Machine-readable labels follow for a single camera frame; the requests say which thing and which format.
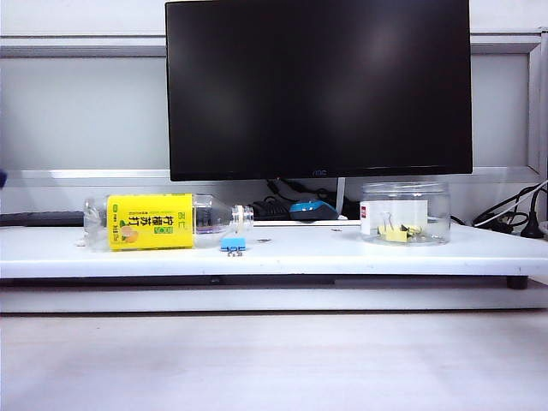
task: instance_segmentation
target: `yellow label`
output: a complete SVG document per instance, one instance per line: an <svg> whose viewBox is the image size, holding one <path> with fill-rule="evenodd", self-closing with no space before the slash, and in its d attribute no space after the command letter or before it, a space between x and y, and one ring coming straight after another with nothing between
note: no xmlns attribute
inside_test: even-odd
<svg viewBox="0 0 548 411"><path fill-rule="evenodd" d="M191 247L192 194L111 195L107 230L112 250Z"/></svg>

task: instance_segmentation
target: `black monitor screen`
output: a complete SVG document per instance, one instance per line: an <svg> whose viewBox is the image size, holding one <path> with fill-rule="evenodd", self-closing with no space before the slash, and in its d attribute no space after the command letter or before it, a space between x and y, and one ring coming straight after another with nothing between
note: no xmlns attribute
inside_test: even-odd
<svg viewBox="0 0 548 411"><path fill-rule="evenodd" d="M469 173L463 0L166 4L171 179Z"/></svg>

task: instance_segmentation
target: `white desk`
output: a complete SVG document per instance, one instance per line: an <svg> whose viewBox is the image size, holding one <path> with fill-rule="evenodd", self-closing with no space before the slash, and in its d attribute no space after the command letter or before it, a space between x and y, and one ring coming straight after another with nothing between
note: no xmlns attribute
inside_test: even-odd
<svg viewBox="0 0 548 411"><path fill-rule="evenodd" d="M548 305L548 295L538 284L526 292L516 292L506 289L503 280L496 277L548 274L548 242L469 227L453 226L450 243L426 247L365 243L360 239L357 225L256 227L247 238L247 251L236 258L229 258L216 248L98 253L75 245L81 235L81 229L69 228L0 229L2 278L162 276L222 279L223 276L240 276L245 280L245 276L257 275L347 276L339 277L332 286L320 283L291 287L289 278L282 287L265 286L264 283L260 287L246 284L224 287L226 284L222 281L216 288L49 288L41 289L39 293L36 289L6 287L0 290L3 310L37 310L37 305L31 303L37 303L39 296L44 297L39 305L46 312L447 309ZM426 275L430 280L413 279L402 285L395 284L393 277L390 277L391 283L382 283L378 277L362 277L387 274ZM493 277L487 284L470 279L457 284L456 280L437 280L438 276ZM64 308L61 307L62 299L66 302Z"/></svg>
<svg viewBox="0 0 548 411"><path fill-rule="evenodd" d="M548 312L2 319L6 411L545 411Z"/></svg>

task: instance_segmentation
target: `blue binder clip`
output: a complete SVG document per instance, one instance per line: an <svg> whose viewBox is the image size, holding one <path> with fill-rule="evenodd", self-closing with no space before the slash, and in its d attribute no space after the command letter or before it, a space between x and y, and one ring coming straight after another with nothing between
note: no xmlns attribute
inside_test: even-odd
<svg viewBox="0 0 548 411"><path fill-rule="evenodd" d="M223 238L221 240L221 251L229 253L229 257L241 256L246 249L246 239L241 237Z"/></svg>

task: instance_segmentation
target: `blue mouse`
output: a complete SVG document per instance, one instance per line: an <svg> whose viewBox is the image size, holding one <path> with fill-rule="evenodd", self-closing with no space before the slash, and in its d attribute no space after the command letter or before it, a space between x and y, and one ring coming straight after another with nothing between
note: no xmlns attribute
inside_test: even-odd
<svg viewBox="0 0 548 411"><path fill-rule="evenodd" d="M322 200L305 200L294 203L289 208L289 216L296 221L337 220L339 213Z"/></svg>

